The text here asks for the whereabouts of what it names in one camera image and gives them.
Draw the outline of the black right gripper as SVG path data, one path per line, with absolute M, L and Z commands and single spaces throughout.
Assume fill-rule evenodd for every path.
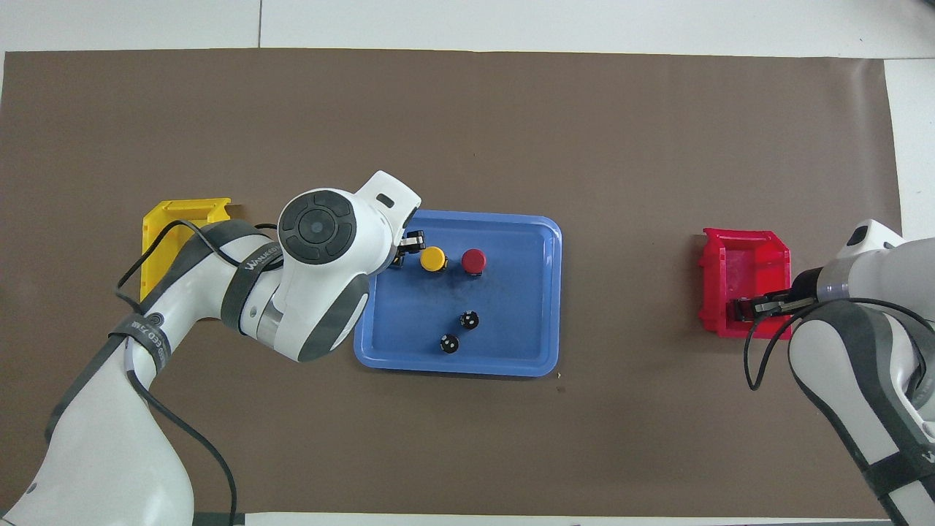
M 799 273 L 792 283 L 791 290 L 779 290 L 765 293 L 752 299 L 752 315 L 755 319 L 785 316 L 797 308 L 805 308 L 818 303 L 818 278 L 821 267 Z

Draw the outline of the red plastic bin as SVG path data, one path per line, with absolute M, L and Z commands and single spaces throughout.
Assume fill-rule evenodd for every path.
M 704 329 L 718 337 L 745 338 L 752 321 L 739 320 L 733 303 L 790 289 L 790 251 L 772 231 L 707 227 L 703 233 L 698 317 Z

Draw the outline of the brown table mat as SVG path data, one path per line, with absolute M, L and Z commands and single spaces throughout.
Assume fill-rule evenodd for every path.
M 377 50 L 13 53 L 0 104 L 0 508 L 126 315 L 113 286 L 166 199 L 274 222 L 376 170 L 435 210 L 563 233 L 559 360 L 538 379 L 291 362 L 197 324 L 153 393 L 223 453 L 240 509 L 883 517 L 798 388 L 758 392 L 706 332 L 702 230 L 774 231 L 795 272 L 902 228 L 878 60 Z

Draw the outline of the blue plastic tray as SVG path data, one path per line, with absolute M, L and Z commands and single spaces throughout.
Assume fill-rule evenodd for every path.
M 417 256 L 370 281 L 370 300 L 354 330 L 365 366 L 411 372 L 541 377 L 557 365 L 563 237 L 544 216 L 418 210 L 408 229 L 448 257 L 444 272 L 425 272 Z M 461 268 L 478 248 L 487 266 L 478 277 Z M 474 310 L 476 329 L 459 316 Z M 455 334 L 449 355 L 440 338 Z

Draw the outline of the yellow plastic bin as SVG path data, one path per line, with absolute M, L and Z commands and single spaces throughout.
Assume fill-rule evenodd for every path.
M 230 219 L 226 207 L 232 203 L 229 197 L 220 199 L 170 199 L 160 201 L 142 220 L 142 249 L 146 252 L 158 234 L 174 220 L 187 220 L 203 229 L 212 224 Z M 140 270 L 140 299 L 144 299 L 164 277 L 176 259 L 184 243 L 193 236 L 186 226 L 175 226 L 159 243 L 157 249 L 142 263 Z

